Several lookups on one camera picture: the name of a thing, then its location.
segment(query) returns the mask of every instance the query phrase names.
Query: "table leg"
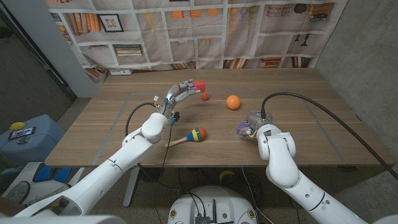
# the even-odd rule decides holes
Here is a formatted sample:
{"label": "table leg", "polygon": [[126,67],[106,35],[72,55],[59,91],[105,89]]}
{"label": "table leg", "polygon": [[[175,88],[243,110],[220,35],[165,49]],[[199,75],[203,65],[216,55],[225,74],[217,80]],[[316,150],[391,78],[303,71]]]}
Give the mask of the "table leg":
{"label": "table leg", "polygon": [[139,168],[132,168],[129,177],[129,183],[127,184],[126,194],[124,195],[123,207],[128,208],[131,205],[132,198],[136,192],[136,187],[138,185],[138,173]]}

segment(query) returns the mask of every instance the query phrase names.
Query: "orange ball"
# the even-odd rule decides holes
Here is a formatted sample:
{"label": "orange ball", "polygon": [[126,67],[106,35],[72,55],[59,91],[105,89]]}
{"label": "orange ball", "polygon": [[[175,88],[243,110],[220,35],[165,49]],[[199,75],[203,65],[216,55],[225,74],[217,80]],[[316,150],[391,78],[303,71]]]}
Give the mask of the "orange ball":
{"label": "orange ball", "polygon": [[241,105],[241,100],[235,95],[231,95],[226,99],[226,105],[231,109],[235,110]]}
{"label": "orange ball", "polygon": [[203,99],[203,100],[208,100],[209,99],[209,94],[207,93],[207,92],[203,92],[202,94],[201,94],[201,98]]}

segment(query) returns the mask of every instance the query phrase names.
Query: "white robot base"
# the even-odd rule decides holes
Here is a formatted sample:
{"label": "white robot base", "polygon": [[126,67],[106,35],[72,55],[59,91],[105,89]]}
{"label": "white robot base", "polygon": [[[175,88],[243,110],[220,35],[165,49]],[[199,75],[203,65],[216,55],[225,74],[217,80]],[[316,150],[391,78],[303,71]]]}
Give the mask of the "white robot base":
{"label": "white robot base", "polygon": [[[168,224],[257,223],[257,215],[250,202],[231,189],[209,185],[194,188],[190,193],[192,197],[184,194],[173,203]],[[203,204],[194,195],[200,197]]]}

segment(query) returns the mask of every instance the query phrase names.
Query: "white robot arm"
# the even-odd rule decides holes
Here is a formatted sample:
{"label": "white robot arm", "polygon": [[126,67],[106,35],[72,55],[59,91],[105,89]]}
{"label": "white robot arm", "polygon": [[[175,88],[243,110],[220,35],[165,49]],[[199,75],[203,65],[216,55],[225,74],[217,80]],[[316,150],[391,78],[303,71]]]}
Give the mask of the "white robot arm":
{"label": "white robot arm", "polygon": [[272,116],[253,111],[246,116],[238,134],[257,137],[261,159],[269,161],[268,179],[291,196],[319,223],[366,223],[350,209],[319,188],[300,172],[293,157],[296,153],[290,133],[271,124]]}
{"label": "white robot arm", "polygon": [[[174,85],[167,93],[164,103],[159,106],[159,112],[152,113],[142,127],[128,134],[123,140],[122,148],[109,159],[72,188],[39,201],[14,217],[85,215],[89,213],[125,171],[140,163],[151,153],[154,144],[160,141],[160,134],[168,121],[174,122],[175,113],[172,111],[174,106],[189,95],[204,90],[205,84],[201,81],[187,80],[179,85]],[[49,209],[60,204],[63,205],[61,209]]]}

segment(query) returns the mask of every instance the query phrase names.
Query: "bookshelf backdrop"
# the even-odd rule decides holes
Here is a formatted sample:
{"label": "bookshelf backdrop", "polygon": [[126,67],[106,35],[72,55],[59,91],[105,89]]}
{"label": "bookshelf backdrop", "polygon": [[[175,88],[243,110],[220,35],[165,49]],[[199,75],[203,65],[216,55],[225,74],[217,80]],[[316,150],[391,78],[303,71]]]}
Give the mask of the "bookshelf backdrop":
{"label": "bookshelf backdrop", "polygon": [[107,68],[314,67],[346,3],[46,0],[94,80]]}

